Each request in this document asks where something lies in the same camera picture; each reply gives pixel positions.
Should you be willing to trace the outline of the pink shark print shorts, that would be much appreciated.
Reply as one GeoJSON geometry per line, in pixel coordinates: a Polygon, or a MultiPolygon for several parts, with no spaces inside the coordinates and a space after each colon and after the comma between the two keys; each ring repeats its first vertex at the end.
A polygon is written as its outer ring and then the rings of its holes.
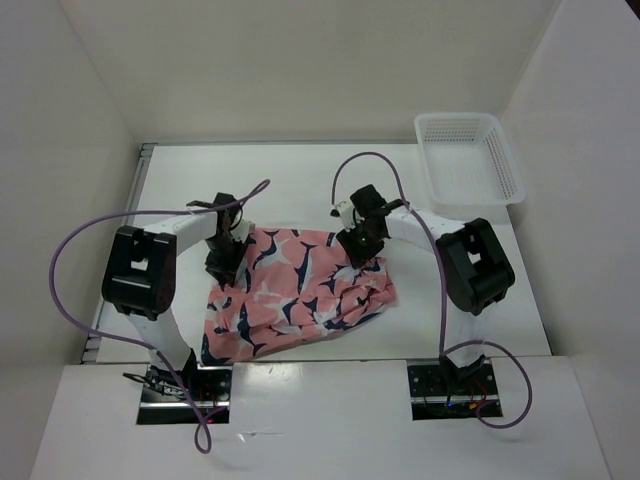
{"type": "Polygon", "coordinates": [[[257,228],[235,282],[210,290],[201,360],[246,362],[333,339],[396,298],[385,259],[352,267],[336,233],[257,228]]]}

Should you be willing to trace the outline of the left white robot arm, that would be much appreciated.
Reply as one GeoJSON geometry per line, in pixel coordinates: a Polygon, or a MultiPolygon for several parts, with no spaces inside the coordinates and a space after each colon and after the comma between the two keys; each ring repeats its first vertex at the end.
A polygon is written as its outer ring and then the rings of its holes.
{"type": "Polygon", "coordinates": [[[241,271],[255,224],[243,218],[243,207],[231,194],[212,202],[194,200],[184,215],[115,234],[102,282],[103,299],[134,326],[148,345],[150,372],[143,378],[157,388],[163,383],[185,400],[201,387],[198,361],[184,340],[172,311],[177,258],[204,242],[205,271],[220,286],[232,286],[241,271]]]}

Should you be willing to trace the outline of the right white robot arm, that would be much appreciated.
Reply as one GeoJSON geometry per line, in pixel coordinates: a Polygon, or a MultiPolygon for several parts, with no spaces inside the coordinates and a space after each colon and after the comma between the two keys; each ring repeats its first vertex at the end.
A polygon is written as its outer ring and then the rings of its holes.
{"type": "Polygon", "coordinates": [[[490,222],[463,222],[412,207],[398,198],[388,201],[369,184],[332,206],[342,223],[337,240],[351,265],[370,265],[387,240],[399,240],[434,255],[441,284],[442,307],[479,317],[502,301],[515,283],[515,272],[490,222]]]}

